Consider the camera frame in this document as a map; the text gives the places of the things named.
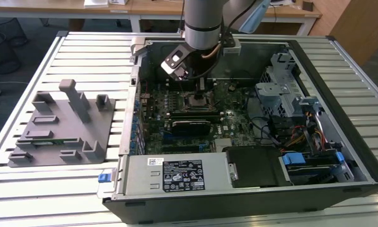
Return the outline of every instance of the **wooden table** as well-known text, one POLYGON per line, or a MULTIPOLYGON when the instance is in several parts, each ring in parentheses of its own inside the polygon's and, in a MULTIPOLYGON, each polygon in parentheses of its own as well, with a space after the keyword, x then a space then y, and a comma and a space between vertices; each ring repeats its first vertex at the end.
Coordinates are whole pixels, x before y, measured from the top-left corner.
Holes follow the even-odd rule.
MULTIPOLYGON (((133 0, 130 20, 180 20, 181 11, 182 3, 180 2, 166 0, 133 0)), ((273 8, 268 9, 262 22, 300 23, 302 25, 297 35, 308 35, 316 20, 321 16, 322 14, 317 9, 309 12, 290 6, 281 6, 276 7, 276 13, 273 8)))
MULTIPOLYGON (((0 0, 0 17, 129 19, 133 32, 140 20, 180 20, 182 3, 165 0, 129 0, 127 5, 84 9, 84 0, 0 0)), ((301 23, 297 35, 308 35, 321 13, 290 6, 268 9, 262 22, 301 23)))

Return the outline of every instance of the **blue latch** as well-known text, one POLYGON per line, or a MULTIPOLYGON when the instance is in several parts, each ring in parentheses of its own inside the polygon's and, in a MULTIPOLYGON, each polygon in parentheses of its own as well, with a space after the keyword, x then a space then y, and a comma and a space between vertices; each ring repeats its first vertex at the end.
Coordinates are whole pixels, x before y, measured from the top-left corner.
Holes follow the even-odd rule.
POLYGON ((108 182, 112 182, 111 174, 100 174, 99 183, 108 183, 108 182))
POLYGON ((289 164, 305 164, 305 159, 302 156, 302 153, 286 153, 282 156, 284 159, 284 164, 289 165, 289 164))
POLYGON ((345 157, 344 157, 341 152, 336 152, 336 156, 337 156, 340 162, 345 161, 345 157))

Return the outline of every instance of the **motherboard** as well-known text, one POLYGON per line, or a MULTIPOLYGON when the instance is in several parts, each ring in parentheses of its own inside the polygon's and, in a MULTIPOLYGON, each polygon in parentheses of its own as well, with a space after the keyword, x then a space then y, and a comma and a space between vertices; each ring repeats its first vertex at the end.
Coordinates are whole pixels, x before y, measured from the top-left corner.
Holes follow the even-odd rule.
POLYGON ((249 87, 213 81, 213 88, 197 100, 184 88, 162 84, 142 94, 145 154, 209 153, 220 152, 222 146, 256 145, 245 108, 249 87))

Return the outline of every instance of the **warning label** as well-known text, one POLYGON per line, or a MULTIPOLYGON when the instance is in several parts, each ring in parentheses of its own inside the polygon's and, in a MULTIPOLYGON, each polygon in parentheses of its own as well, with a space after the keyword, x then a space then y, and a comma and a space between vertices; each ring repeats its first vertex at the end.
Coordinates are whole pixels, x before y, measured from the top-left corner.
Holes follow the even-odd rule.
POLYGON ((205 190, 201 160, 162 163, 165 192, 205 190))

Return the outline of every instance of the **black cable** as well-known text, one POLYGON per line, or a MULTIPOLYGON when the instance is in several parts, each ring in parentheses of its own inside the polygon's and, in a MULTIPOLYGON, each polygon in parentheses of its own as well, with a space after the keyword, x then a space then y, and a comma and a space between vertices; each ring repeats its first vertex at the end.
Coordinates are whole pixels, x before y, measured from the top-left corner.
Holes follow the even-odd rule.
POLYGON ((182 2, 181 20, 178 21, 178 27, 177 27, 178 32, 180 32, 180 30, 182 30, 181 26, 182 26, 182 18, 184 18, 184 9, 185 9, 185 0, 182 2))
POLYGON ((226 33, 229 31, 229 29, 232 28, 233 24, 236 23, 236 21, 244 16, 244 14, 250 10, 250 8, 253 7, 254 3, 257 2, 257 0, 253 0, 252 4, 248 6, 248 8, 238 14, 238 16, 233 19, 233 21, 229 23, 225 31, 222 32, 222 35, 221 35, 221 48, 218 50, 218 53, 217 53, 217 59, 216 59, 216 62, 214 64, 210 66, 210 68, 200 75, 194 76, 194 77, 190 77, 188 79, 198 79, 198 78, 202 78, 205 75, 209 74, 209 72, 216 68, 217 64, 218 64, 218 61, 220 61, 220 58, 221 58, 221 49, 224 48, 224 43, 225 43, 225 36, 226 36, 226 33))
POLYGON ((277 22, 277 14, 276 14, 276 6, 282 6, 282 4, 280 5, 272 5, 273 6, 273 11, 274 11, 274 23, 273 23, 273 27, 272 27, 272 33, 276 29, 276 22, 277 22))

